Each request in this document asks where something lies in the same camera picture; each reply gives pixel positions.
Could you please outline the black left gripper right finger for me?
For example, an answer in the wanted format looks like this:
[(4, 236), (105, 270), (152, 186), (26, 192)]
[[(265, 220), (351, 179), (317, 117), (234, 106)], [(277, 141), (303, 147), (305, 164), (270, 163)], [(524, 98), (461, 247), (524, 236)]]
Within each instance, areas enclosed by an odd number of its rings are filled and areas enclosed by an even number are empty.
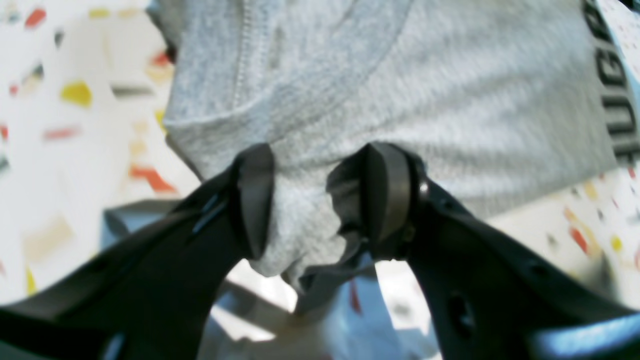
[(637, 360), (639, 312), (595, 294), (476, 218), (399, 146), (363, 148), (372, 259), (404, 260), (444, 360)]

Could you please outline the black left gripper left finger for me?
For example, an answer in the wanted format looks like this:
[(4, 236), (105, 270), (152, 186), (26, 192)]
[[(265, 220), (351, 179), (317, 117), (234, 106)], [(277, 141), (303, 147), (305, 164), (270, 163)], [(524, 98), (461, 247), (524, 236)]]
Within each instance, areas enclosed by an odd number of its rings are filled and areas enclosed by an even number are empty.
[(3, 360), (194, 360), (220, 285), (265, 252), (275, 160), (238, 153), (162, 219), (1, 307)]

